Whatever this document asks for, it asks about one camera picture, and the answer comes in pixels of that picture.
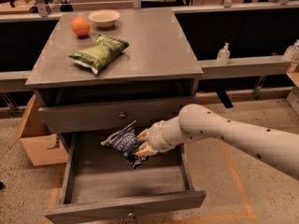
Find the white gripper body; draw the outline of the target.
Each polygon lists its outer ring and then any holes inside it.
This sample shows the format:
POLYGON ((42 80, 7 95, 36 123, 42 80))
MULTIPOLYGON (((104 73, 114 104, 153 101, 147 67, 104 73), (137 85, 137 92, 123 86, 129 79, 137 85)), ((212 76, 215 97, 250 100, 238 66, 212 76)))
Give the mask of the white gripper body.
POLYGON ((185 132, 178 117, 154 123, 148 131, 148 143, 158 152, 167 152, 184 142, 185 132))

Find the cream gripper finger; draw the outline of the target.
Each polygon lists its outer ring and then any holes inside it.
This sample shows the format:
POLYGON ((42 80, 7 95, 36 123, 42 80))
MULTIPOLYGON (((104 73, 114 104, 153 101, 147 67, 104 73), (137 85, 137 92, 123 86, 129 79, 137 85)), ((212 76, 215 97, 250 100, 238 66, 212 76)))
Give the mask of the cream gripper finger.
POLYGON ((136 156, 153 156, 158 153, 158 150, 153 148, 148 141, 142 143, 137 150, 134 151, 136 156))
POLYGON ((136 140, 138 143, 143 143, 146 142, 148 140, 148 136, 149 136, 149 129, 145 129, 144 131, 142 131, 137 137, 136 140))

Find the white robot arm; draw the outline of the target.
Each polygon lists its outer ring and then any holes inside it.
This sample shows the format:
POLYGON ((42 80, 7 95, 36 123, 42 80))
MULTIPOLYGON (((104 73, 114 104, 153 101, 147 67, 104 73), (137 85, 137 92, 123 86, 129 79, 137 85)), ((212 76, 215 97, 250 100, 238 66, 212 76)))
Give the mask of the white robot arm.
POLYGON ((295 179, 299 178, 299 135, 226 119, 208 108, 183 106, 178 115, 154 123, 137 141, 136 156, 165 153, 203 138, 219 139, 295 179))

